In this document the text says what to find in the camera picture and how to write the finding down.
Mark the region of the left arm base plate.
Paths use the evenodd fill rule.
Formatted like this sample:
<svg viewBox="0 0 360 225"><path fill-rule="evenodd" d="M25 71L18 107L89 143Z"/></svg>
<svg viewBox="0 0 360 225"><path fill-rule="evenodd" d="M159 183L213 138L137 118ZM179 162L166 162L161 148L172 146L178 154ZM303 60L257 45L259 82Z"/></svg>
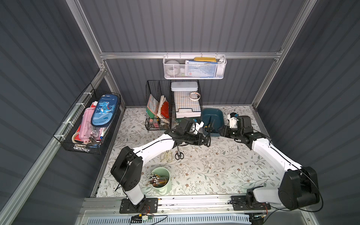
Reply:
<svg viewBox="0 0 360 225"><path fill-rule="evenodd" d="M124 198L121 201L119 213L131 214L131 213L156 213L158 210L158 198L147 198L138 203L133 204L128 198Z"/></svg>

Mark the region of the large black scissors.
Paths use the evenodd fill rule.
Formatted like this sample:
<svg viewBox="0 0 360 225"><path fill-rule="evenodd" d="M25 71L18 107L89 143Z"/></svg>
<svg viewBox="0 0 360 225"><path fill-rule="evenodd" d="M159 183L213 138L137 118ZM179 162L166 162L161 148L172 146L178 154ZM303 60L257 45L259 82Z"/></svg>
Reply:
<svg viewBox="0 0 360 225"><path fill-rule="evenodd" d="M204 146L210 147L211 134L214 131L214 120L212 119L212 116L210 116L208 124L204 127L204 131L207 133L204 136Z"/></svg>

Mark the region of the cream handled kitchen scissors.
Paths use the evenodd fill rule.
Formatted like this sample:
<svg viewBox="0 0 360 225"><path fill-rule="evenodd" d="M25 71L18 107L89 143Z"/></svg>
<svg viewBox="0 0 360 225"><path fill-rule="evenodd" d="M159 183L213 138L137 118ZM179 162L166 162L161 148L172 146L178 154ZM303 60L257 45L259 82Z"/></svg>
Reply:
<svg viewBox="0 0 360 225"><path fill-rule="evenodd" d="M160 161L162 163L170 163L174 159L173 154L170 151L165 151L160 154Z"/></svg>

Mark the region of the small black scissors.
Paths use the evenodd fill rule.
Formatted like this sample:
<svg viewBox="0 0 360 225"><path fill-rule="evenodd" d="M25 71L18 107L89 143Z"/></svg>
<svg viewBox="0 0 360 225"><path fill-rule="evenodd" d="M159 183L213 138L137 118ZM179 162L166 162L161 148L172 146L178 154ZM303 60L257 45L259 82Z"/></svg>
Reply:
<svg viewBox="0 0 360 225"><path fill-rule="evenodd" d="M184 159L184 154L180 151L179 146L177 146L177 149L176 149L176 152L175 152L175 159L176 160Z"/></svg>

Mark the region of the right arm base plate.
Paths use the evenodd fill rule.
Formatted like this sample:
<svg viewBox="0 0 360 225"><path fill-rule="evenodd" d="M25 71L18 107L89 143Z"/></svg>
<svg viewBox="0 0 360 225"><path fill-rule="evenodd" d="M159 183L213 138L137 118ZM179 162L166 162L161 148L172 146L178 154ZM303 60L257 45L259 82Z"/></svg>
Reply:
<svg viewBox="0 0 360 225"><path fill-rule="evenodd" d="M267 211L272 207L265 202L258 202L253 196L231 196L229 204L235 211Z"/></svg>

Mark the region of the teal plastic storage box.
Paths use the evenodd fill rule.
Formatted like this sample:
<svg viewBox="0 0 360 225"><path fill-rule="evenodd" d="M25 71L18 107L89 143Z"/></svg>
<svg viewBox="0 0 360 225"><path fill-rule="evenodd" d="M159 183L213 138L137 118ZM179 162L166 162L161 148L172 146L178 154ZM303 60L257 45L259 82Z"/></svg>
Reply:
<svg viewBox="0 0 360 225"><path fill-rule="evenodd" d="M216 108L203 109L201 121L204 122L203 133L205 135L207 133L204 131L204 127L208 124L210 116L212 116L212 119L214 120L214 131L211 133L211 137L219 137L219 130L225 125L223 112Z"/></svg>

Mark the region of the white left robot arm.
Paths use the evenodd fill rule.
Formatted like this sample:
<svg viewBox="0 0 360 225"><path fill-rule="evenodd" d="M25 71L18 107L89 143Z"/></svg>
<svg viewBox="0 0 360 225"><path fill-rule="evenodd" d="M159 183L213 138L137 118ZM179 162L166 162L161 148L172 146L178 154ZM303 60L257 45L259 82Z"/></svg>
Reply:
<svg viewBox="0 0 360 225"><path fill-rule="evenodd" d="M126 146L120 151L111 175L133 206L144 205L145 195L139 186L143 167L161 153L179 145L208 145L210 136L202 133L203 126L203 121L183 118L175 128L165 131L159 138L133 149Z"/></svg>

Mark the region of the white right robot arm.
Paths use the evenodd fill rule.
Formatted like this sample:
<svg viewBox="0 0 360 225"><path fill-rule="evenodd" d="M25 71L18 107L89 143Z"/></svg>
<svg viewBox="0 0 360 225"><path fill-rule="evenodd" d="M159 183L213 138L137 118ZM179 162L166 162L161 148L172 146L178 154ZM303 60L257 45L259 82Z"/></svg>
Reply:
<svg viewBox="0 0 360 225"><path fill-rule="evenodd" d="M218 130L222 137L233 139L265 159L278 173L279 187L253 187L247 190L245 202L249 208L257 204L282 204L286 209L304 210L305 207L321 203L323 197L318 187L316 171L293 161L271 142L265 134L254 130L251 118L231 113L228 126Z"/></svg>

